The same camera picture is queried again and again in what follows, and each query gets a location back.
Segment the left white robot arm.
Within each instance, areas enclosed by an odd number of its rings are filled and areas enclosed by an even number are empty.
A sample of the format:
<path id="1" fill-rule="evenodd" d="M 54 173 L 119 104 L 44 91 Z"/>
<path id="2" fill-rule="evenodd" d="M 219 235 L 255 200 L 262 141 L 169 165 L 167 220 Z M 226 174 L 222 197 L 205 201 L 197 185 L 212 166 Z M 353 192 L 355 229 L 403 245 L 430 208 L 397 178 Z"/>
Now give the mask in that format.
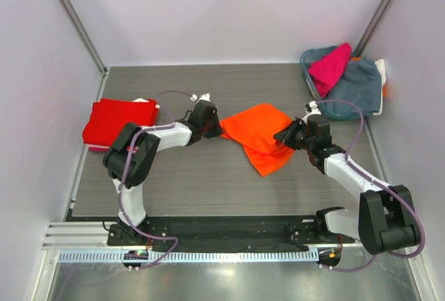
<path id="1" fill-rule="evenodd" d="M 147 178 L 156 154 L 173 147 L 186 147 L 202 138 L 215 138 L 223 130 L 217 108 L 205 99 L 195 102 L 188 115 L 172 124 L 140 127 L 127 123 L 103 158 L 103 165 L 113 180 L 118 194 L 118 218 L 126 226 L 123 236 L 132 245 L 147 238 L 143 221 L 147 217 L 143 205 L 143 182 Z"/>

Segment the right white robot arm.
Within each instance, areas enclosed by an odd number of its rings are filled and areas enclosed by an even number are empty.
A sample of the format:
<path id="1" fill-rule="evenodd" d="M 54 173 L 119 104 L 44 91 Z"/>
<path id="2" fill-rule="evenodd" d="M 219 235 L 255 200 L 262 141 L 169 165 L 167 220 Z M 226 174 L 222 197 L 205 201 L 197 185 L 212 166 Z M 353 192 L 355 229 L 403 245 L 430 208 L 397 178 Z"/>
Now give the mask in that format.
<path id="1" fill-rule="evenodd" d="M 423 246 L 424 233 L 410 191 L 375 178 L 354 162 L 332 142 L 325 116 L 296 118 L 274 139 L 289 149 L 306 151 L 314 167 L 338 182 L 359 203 L 356 214 L 342 207 L 318 211 L 321 220 L 313 228 L 319 241 L 330 242 L 343 234 L 360 241 L 372 255 Z"/>

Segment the orange t-shirt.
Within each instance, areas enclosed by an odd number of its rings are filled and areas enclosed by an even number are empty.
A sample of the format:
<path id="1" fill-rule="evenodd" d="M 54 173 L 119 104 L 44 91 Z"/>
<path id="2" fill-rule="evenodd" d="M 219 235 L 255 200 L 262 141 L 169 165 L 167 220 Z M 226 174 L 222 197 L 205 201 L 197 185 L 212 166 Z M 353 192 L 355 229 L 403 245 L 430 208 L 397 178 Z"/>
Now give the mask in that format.
<path id="1" fill-rule="evenodd" d="M 258 104 L 220 121 L 221 137 L 240 144 L 260 176 L 284 167 L 294 151 L 274 139 L 292 119 L 270 104 Z"/>

